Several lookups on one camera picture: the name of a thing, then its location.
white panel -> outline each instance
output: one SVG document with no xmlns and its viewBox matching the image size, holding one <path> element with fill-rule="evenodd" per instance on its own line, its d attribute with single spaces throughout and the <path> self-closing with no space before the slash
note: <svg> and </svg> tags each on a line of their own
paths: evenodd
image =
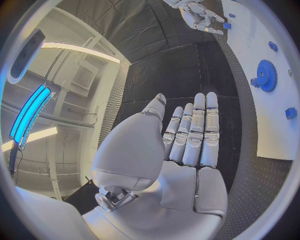
<svg viewBox="0 0 300 240">
<path fill-rule="evenodd" d="M 258 127 L 257 156 L 294 160 L 300 137 L 299 117 L 287 120 L 285 110 L 296 108 L 299 111 L 300 104 L 295 79 L 288 75 L 288 56 L 280 45 L 278 52 L 269 48 L 270 41 L 277 44 L 276 36 L 272 36 L 263 22 L 248 9 L 231 0 L 222 0 L 222 3 L 224 16 L 232 25 L 228 30 L 227 43 L 243 68 L 254 99 Z M 277 86 L 271 93 L 250 84 L 250 80 L 257 77 L 258 65 L 264 59 L 274 64 L 278 74 Z"/>
</svg>

white robotic hand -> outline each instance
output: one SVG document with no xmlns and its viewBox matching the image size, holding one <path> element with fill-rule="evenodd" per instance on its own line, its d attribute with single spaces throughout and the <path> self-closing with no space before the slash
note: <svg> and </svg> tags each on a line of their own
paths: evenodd
<svg viewBox="0 0 300 240">
<path fill-rule="evenodd" d="M 209 27 L 214 21 L 224 23 L 225 20 L 215 12 L 199 4 L 203 0 L 164 0 L 172 8 L 179 9 L 187 25 L 192 29 L 223 35 L 223 31 Z"/>
<path fill-rule="evenodd" d="M 164 159 L 196 167 L 200 164 L 215 168 L 219 153 L 219 111 L 214 92 L 195 96 L 194 105 L 188 103 L 184 111 L 177 107 L 163 135 Z"/>
<path fill-rule="evenodd" d="M 150 187 L 161 172 L 165 147 L 162 120 L 167 100 L 158 94 L 146 108 L 116 126 L 99 147 L 91 176 L 98 204 L 113 211 L 132 202 L 131 191 Z"/>
</svg>

